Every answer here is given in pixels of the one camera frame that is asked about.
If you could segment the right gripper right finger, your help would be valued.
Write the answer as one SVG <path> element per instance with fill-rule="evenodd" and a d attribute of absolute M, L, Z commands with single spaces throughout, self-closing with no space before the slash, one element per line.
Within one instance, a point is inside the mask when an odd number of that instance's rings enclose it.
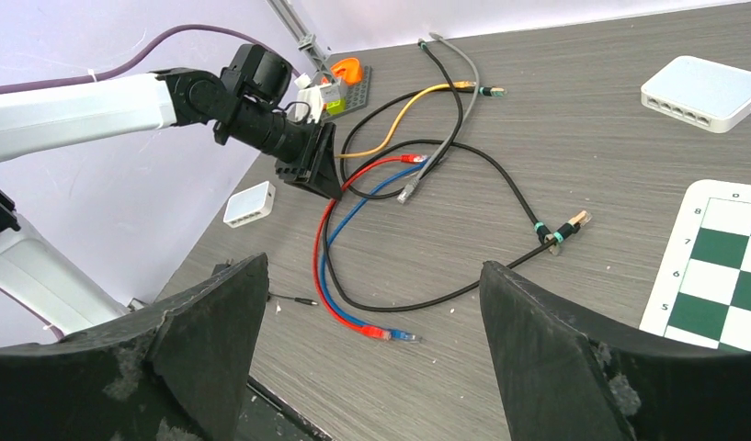
<path fill-rule="evenodd" d="M 484 263 L 479 299 L 514 440 L 751 440 L 751 353 L 649 334 Z"/>

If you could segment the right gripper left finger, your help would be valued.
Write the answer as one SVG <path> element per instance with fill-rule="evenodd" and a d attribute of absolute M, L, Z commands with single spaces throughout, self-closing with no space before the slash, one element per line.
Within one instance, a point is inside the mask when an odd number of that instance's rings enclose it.
<path fill-rule="evenodd" d="M 0 440 L 231 440 L 267 303 L 256 254 L 50 345 L 0 348 Z"/>

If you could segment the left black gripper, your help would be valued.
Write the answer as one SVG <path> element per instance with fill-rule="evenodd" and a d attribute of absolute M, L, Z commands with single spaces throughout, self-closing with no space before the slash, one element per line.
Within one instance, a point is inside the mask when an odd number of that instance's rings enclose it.
<path fill-rule="evenodd" d="M 339 200 L 343 190 L 335 164 L 336 124 L 295 122 L 241 101 L 241 142 L 279 161 L 277 174 L 295 187 Z"/>

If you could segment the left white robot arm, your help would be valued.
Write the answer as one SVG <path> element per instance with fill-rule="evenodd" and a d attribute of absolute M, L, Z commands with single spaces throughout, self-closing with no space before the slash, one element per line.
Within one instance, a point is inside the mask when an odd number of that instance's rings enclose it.
<path fill-rule="evenodd" d="M 164 286 L 251 155 L 338 199 L 335 127 L 279 109 L 290 64 L 245 44 L 219 73 L 172 68 L 0 92 L 0 290 L 58 334 L 117 319 Z"/>

